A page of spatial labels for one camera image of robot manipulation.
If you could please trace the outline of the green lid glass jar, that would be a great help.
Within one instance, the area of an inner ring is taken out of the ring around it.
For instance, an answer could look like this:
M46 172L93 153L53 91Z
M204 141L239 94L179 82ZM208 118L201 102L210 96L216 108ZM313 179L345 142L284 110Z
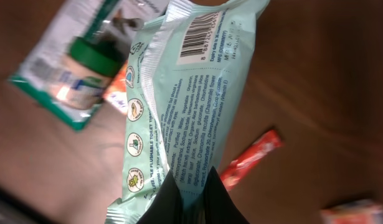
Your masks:
M87 110L101 100L124 61L115 41L76 37L53 72L47 92L66 106Z

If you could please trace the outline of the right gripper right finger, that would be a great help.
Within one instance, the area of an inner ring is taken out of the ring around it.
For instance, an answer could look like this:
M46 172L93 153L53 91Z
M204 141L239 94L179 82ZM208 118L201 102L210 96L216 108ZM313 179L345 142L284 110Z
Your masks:
M207 224L249 224L234 205L215 167L209 171L203 196Z

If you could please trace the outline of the green 3M gloves package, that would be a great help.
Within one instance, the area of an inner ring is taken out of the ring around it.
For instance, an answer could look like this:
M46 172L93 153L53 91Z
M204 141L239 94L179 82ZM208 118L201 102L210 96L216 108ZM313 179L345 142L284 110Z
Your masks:
M161 0L65 1L10 82L74 130L88 123Z

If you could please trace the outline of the orange tissue pack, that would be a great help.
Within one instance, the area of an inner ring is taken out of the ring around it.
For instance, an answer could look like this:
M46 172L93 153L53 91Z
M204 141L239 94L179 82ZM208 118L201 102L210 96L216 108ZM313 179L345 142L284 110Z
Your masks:
M383 204L355 200L322 209L320 215L324 224L383 224Z
M120 111L123 115L128 113L128 100L126 94L126 78L125 72L127 69L126 61L116 77L111 82L110 86L104 93L104 100L111 104L114 108Z

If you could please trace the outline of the mint green wipes packet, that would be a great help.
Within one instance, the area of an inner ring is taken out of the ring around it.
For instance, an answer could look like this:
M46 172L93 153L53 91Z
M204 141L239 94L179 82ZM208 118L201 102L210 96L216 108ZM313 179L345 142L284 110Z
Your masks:
M267 0L171 1L137 33L128 59L122 196L107 223L137 223L172 172L181 223L206 223L203 191L220 164Z

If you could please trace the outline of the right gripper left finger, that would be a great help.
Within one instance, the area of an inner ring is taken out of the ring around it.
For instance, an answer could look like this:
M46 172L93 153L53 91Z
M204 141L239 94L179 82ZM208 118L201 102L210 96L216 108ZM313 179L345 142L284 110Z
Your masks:
M179 224L181 216L181 195L173 174L169 171L153 203L137 224Z

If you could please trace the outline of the red snack bar wrapper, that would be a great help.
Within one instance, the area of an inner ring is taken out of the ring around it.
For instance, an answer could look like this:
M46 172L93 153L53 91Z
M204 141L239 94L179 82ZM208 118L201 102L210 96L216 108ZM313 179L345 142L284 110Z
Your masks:
M220 179L226 191L231 191L268 153L282 145L276 130L264 133L221 173Z

